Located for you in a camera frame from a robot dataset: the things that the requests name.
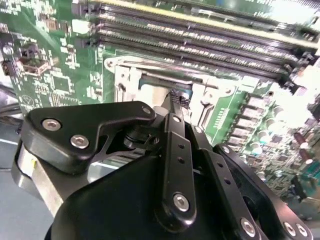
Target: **motherboard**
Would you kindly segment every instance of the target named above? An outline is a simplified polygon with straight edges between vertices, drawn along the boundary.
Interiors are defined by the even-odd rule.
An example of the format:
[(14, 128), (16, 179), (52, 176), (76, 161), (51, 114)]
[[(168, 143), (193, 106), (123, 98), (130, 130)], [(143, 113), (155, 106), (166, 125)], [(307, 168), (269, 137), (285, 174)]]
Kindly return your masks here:
[(294, 177), (320, 179), (319, 9), (315, 0), (0, 0), (1, 65), (24, 114), (154, 107), (174, 91), (213, 146), (227, 143), (277, 195), (297, 198)]

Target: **surface-mount component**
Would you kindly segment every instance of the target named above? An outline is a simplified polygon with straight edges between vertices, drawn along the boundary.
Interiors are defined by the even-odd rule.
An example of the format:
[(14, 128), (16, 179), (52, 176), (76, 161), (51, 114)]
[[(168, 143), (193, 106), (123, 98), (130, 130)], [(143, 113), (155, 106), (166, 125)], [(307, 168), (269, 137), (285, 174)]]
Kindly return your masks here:
[(239, 128), (239, 127), (235, 127), (232, 132), (231, 135), (235, 135), (235, 136), (241, 136), (241, 137), (247, 137), (250, 134), (250, 131), (247, 129), (243, 129), (243, 128)]
[(263, 109), (266, 105), (266, 102), (264, 101), (263, 98), (256, 97), (256, 96), (249, 96), (246, 104), (254, 108)]
[(253, 120), (239, 118), (236, 122), (236, 126), (243, 128), (253, 128), (256, 125), (256, 122)]
[(305, 164), (311, 164), (313, 159), (306, 149), (300, 149), (299, 154)]
[(250, 147), (251, 147), (251, 153), (254, 154), (254, 155), (260, 155), (263, 152), (263, 149), (262, 149), (262, 147), (261, 147), (259, 142), (251, 143)]
[(266, 144), (266, 143), (270, 142), (270, 140), (271, 140), (271, 136), (269, 135), (269, 132), (266, 130), (259, 131), (257, 135), (259, 138), (259, 142), (261, 144)]
[(309, 146), (306, 139), (304, 138), (304, 136), (301, 135), (301, 133), (296, 132), (293, 134), (293, 136), (301, 149), (306, 149)]
[(59, 29), (58, 21), (55, 18), (48, 18), (45, 20), (45, 25), (50, 31), (56, 31)]
[(38, 58), (20, 58), (23, 70), (26, 74), (41, 76), (46, 70), (50, 69), (50, 64), (46, 60)]

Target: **chip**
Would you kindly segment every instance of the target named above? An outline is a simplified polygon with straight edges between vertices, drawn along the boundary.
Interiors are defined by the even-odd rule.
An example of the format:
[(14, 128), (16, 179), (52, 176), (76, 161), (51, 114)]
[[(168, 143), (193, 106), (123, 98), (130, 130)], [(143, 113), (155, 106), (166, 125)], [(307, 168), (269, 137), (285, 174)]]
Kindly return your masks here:
[(239, 120), (236, 123), (237, 126), (244, 127), (244, 128), (252, 128), (256, 125), (254, 121), (247, 120), (244, 118), (239, 118)]
[(255, 107), (255, 108), (264, 108), (266, 102), (262, 98), (251, 96), (247, 102), (247, 105)]
[(48, 18), (45, 24), (50, 31), (56, 31), (59, 28), (58, 21), (55, 18)]
[(317, 124), (317, 120), (315, 120), (314, 118), (308, 118), (304, 124), (308, 126), (313, 126)]
[(242, 144), (243, 142), (244, 142), (244, 139), (242, 139), (240, 137), (231, 136), (228, 139), (228, 143), (230, 143), (230, 144), (239, 145), (239, 144)]
[(274, 135), (274, 136), (272, 137), (271, 142), (272, 142), (272, 143), (275, 143), (275, 144), (278, 144), (278, 143), (280, 143), (280, 142), (282, 141), (282, 139), (283, 139), (282, 136)]
[(236, 135), (236, 136), (247, 136), (250, 133), (250, 131), (246, 130), (246, 129), (242, 129), (242, 128), (238, 128), (236, 127), (235, 129), (233, 129), (231, 135)]
[(261, 113), (258, 110), (245, 107), (242, 111), (242, 115), (248, 118), (257, 118)]
[(280, 162), (284, 162), (284, 161), (286, 161), (288, 159), (288, 157), (287, 156), (283, 156), (283, 155), (281, 155), (279, 158), (278, 158), (278, 161), (280, 161)]

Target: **ram slot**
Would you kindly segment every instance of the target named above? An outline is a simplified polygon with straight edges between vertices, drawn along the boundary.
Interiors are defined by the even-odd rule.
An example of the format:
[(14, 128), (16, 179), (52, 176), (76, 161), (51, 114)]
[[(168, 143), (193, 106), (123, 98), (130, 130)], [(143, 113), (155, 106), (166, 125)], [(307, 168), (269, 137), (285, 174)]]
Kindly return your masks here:
[(275, 74), (287, 76), (288, 72), (280, 68), (278, 65), (265, 63), (257, 60), (248, 59), (227, 53), (220, 53), (214, 50), (208, 50), (183, 44), (175, 41), (167, 41), (166, 39), (150, 37), (144, 35), (140, 37), (137, 32), (123, 32), (117, 29), (101, 29), (99, 34), (109, 38), (121, 39), (129, 42), (141, 43), (159, 49), (167, 49), (172, 53), (177, 54), (179, 57), (197, 60), (206, 64), (213, 64), (223, 68), (232, 68), (234, 70), (255, 73), (264, 77), (274, 77)]
[(292, 50), (299, 46), (313, 51), (318, 49), (318, 44), (316, 42), (289, 37), (275, 32), (268, 33), (211, 19), (185, 15), (163, 9), (155, 9), (149, 6), (121, 0), (99, 0), (98, 2), (102, 3), (101, 13), (125, 13), (126, 15), (133, 17), (143, 17), (157, 22), (168, 24), (173, 23), (197, 30), (216, 32), (220, 35), (254, 43), (262, 43), (271, 46), (274, 45), (277, 48), (287, 50)]
[(174, 60), (175, 63), (180, 63), (181, 65), (188, 67), (197, 67), (199, 69), (206, 69), (210, 72), (219, 72), (224, 73), (225, 75), (232, 75), (234, 77), (243, 78), (244, 76), (250, 76), (253, 78), (258, 78), (263, 81), (271, 81), (277, 82), (281, 77), (281, 75), (276, 73), (268, 73), (263, 72), (257, 69), (252, 69), (248, 67), (243, 67), (234, 64), (225, 63), (224, 66), (218, 66), (214, 64), (213, 60), (199, 57), (195, 55), (190, 55), (187, 53), (180, 53), (176, 51), (172, 51), (166, 48), (159, 48), (151, 45), (146, 45), (140, 42), (127, 41), (120, 38), (106, 37), (101, 36), (99, 39), (99, 43), (106, 46), (113, 46), (119, 49), (127, 49), (129, 52), (135, 52), (138, 54), (152, 55), (154, 57), (163, 58), (163, 59), (171, 59)]
[(288, 54), (287, 51), (275, 51), (275, 49), (270, 47), (257, 44), (252, 45), (247, 42), (216, 36), (206, 32), (190, 31), (181, 27), (161, 25), (156, 22), (132, 22), (131, 19), (110, 15), (105, 17), (101, 16), (100, 18), (100, 25), (108, 28), (121, 29), (123, 31), (134, 30), (143, 35), (153, 37), (163, 37), (165, 35), (165, 38), (168, 40), (188, 43), (189, 45), (272, 64), (290, 64), (291, 66), (295, 66), (298, 62), (298, 59), (294, 55)]

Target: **capacitor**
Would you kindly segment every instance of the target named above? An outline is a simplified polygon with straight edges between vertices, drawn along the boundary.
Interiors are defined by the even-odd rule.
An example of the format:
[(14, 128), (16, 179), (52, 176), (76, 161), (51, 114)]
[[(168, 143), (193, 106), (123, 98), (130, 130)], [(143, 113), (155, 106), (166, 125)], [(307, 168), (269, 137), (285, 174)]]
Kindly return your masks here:
[(308, 132), (306, 135), (305, 135), (305, 141), (306, 142), (310, 142), (311, 139), (313, 139), (315, 136), (315, 134), (313, 132)]
[(273, 109), (273, 115), (274, 117), (278, 120), (278, 121), (283, 121), (286, 119), (286, 113), (285, 113), (285, 110), (280, 107), (280, 106), (276, 106), (274, 109)]
[(263, 182), (266, 182), (267, 179), (266, 179), (266, 174), (264, 171), (260, 171), (260, 172), (257, 172), (256, 175), (263, 181)]
[(247, 156), (246, 155), (240, 155), (239, 158), (245, 163), (245, 164), (248, 164), (248, 161), (247, 161)]
[(312, 159), (312, 157), (310, 156), (310, 154), (308, 153), (307, 150), (300, 149), (299, 150), (299, 154), (300, 154), (300, 156), (301, 156), (301, 158), (302, 158), (302, 160), (303, 160), (303, 162), (305, 164), (311, 164), (313, 162), (313, 159)]
[(274, 175), (277, 178), (281, 178), (283, 176), (283, 172), (282, 172), (282, 170), (276, 170), (276, 171), (274, 171)]
[(270, 137), (268, 131), (266, 131), (266, 130), (260, 131), (258, 133), (258, 138), (259, 138), (260, 143), (262, 143), (262, 144), (266, 144), (266, 143), (270, 142), (270, 140), (271, 140), (271, 137)]
[(260, 146), (259, 142), (253, 142), (250, 144), (250, 147), (252, 148), (251, 153), (254, 155), (260, 155), (262, 154), (262, 147)]
[(304, 136), (302, 136), (299, 132), (294, 133), (293, 137), (297, 141), (301, 149), (306, 149), (308, 147), (307, 141), (305, 140)]
[(279, 123), (274, 118), (269, 118), (265, 121), (266, 128), (270, 132), (277, 132), (279, 129)]

